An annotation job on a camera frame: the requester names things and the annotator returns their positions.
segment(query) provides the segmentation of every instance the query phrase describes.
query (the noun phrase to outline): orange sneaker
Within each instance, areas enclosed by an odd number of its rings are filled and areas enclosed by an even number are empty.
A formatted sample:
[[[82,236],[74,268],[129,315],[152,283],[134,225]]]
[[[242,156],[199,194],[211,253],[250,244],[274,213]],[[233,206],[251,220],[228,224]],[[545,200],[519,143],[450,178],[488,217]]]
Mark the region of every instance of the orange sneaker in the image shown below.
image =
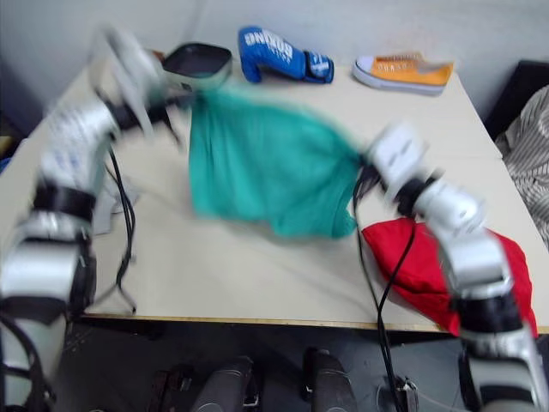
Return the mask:
[[[353,76],[372,88],[438,95],[443,92],[453,68],[453,63],[429,63],[420,53],[412,52],[357,58]]]

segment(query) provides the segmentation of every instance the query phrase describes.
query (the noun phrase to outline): green cloth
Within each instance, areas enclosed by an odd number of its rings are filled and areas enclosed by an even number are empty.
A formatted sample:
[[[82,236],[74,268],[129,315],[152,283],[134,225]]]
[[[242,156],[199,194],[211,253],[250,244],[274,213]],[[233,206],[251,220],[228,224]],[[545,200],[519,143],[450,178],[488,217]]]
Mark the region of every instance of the green cloth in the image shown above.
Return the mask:
[[[312,113],[213,91],[197,97],[190,188],[199,215],[266,221],[281,236],[339,238],[360,156]]]

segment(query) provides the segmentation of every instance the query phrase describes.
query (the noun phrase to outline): white shoe sole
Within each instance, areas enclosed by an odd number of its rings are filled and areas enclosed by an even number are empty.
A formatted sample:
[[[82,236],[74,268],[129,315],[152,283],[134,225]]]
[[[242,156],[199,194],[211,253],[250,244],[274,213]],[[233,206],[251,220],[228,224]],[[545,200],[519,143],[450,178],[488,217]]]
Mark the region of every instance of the white shoe sole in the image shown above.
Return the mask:
[[[443,92],[445,87],[380,79],[379,77],[375,77],[367,71],[362,70],[357,62],[354,62],[352,73],[359,82],[364,83],[371,88],[380,88],[382,90],[396,90],[399,92],[412,92],[426,94],[429,96],[438,96]]]

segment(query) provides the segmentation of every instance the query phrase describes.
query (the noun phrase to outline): blue boxing glove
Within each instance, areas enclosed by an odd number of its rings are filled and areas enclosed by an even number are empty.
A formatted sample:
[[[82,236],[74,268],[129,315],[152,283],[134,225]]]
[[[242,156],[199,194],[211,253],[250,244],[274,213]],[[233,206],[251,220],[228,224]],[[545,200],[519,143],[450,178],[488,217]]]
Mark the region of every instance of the blue boxing glove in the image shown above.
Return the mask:
[[[259,66],[267,66],[297,80],[330,83],[334,62],[322,54],[301,51],[281,36],[257,26],[243,27],[238,32],[242,71],[248,82],[259,83]]]

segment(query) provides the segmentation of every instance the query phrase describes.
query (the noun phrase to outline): white table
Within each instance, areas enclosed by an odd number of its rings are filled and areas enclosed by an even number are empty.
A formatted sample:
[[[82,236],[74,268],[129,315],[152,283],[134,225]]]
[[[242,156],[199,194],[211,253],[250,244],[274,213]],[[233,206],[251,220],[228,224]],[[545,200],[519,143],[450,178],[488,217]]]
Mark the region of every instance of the white table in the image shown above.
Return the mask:
[[[238,67],[235,72],[231,83],[240,81]],[[266,80],[246,87],[269,90],[275,98],[330,116],[361,147],[391,120],[407,118],[416,126],[430,145],[426,165],[441,167],[449,180],[484,198],[488,227],[525,251],[534,311],[540,331],[549,332],[549,304],[543,296],[549,288],[549,254],[456,75],[438,98],[373,90],[355,82],[345,68],[337,68],[331,85]],[[88,93],[82,75],[63,99],[79,100]],[[178,128],[188,138],[188,119]],[[0,193],[13,193],[0,204],[3,239],[31,196],[45,132],[42,124],[0,177]],[[287,241],[243,222],[198,219],[191,207],[187,154],[177,151],[163,127],[153,143],[140,135],[128,133],[117,147],[123,174],[142,190],[136,205],[136,261],[124,278],[137,302],[135,318],[375,328],[376,311],[354,236]],[[395,217],[378,192],[360,205],[359,213],[362,227]],[[124,247],[119,216],[112,233],[94,240],[98,294],[112,284]],[[382,286],[376,288],[381,293]],[[101,318],[130,317],[117,294],[89,312]],[[437,330],[397,296],[383,316],[391,329]]]

